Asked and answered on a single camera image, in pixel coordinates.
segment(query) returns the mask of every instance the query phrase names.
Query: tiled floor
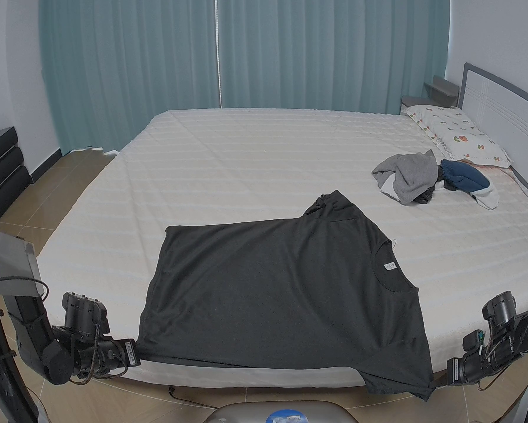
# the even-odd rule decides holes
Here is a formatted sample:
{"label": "tiled floor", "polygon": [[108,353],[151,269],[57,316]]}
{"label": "tiled floor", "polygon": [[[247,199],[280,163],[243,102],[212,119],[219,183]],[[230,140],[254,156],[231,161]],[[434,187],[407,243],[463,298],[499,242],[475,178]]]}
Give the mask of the tiled floor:
{"label": "tiled floor", "polygon": [[[85,187],[112,159],[100,151],[73,152],[30,185],[0,221],[0,231],[34,243],[39,253]],[[4,308],[0,298],[0,307]],[[6,334],[14,349],[14,330],[7,316]],[[211,409],[176,403],[167,386],[124,378],[93,380],[86,386],[54,386],[16,358],[26,384],[39,395],[53,423],[137,422],[202,423]],[[491,422],[500,417],[528,384],[528,356],[514,363],[487,391],[476,386],[444,387],[428,402],[409,394],[368,395],[364,387],[345,389],[191,389],[177,387],[177,397],[222,406],[262,400],[322,399],[347,408],[359,421],[383,423]],[[6,422],[0,412],[0,423]]]}

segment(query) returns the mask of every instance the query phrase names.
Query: barcode sticker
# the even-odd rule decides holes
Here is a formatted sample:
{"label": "barcode sticker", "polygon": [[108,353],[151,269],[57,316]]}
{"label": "barcode sticker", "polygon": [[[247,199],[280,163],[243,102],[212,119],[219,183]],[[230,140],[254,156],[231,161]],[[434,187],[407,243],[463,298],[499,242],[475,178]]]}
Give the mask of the barcode sticker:
{"label": "barcode sticker", "polygon": [[127,349],[129,363],[131,364],[131,366],[136,365],[135,353],[133,352],[133,347],[131,346],[131,342],[125,342],[125,347]]}

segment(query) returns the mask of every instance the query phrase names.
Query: white bed sheet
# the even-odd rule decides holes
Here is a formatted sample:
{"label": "white bed sheet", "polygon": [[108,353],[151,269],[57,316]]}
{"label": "white bed sheet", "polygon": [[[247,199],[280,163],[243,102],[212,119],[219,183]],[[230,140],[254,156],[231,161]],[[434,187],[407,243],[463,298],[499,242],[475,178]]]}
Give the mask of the white bed sheet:
{"label": "white bed sheet", "polygon": [[[504,171],[486,168],[499,207],[437,191],[403,206],[370,171],[396,153],[441,153],[406,116],[285,109],[169,111],[99,174],[38,257],[53,324],[76,292],[108,309],[112,336],[136,338],[165,228],[296,218],[320,194],[340,190],[396,240],[396,257],[419,287],[434,371],[462,355],[462,338],[486,328],[481,308],[511,290],[528,309],[528,196]],[[127,377],[198,387],[351,386],[348,367],[322,370],[206,368],[143,362]]]}

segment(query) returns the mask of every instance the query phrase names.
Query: white wall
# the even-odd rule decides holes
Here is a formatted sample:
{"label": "white wall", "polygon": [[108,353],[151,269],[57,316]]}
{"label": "white wall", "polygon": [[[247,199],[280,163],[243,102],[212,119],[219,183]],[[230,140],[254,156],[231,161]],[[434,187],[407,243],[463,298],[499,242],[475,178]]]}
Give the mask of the white wall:
{"label": "white wall", "polygon": [[39,0],[0,0],[0,129],[13,125],[29,173],[59,148],[41,75]]}
{"label": "white wall", "polygon": [[446,78],[469,62],[528,92],[528,0],[451,0]]}

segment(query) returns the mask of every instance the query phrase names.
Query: blue logo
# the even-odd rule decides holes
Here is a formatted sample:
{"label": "blue logo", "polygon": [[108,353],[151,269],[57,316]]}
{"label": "blue logo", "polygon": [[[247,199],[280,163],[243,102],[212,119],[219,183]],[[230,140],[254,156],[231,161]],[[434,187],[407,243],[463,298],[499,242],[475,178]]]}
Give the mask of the blue logo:
{"label": "blue logo", "polygon": [[299,411],[282,409],[270,415],[266,423],[309,423],[309,420]]}

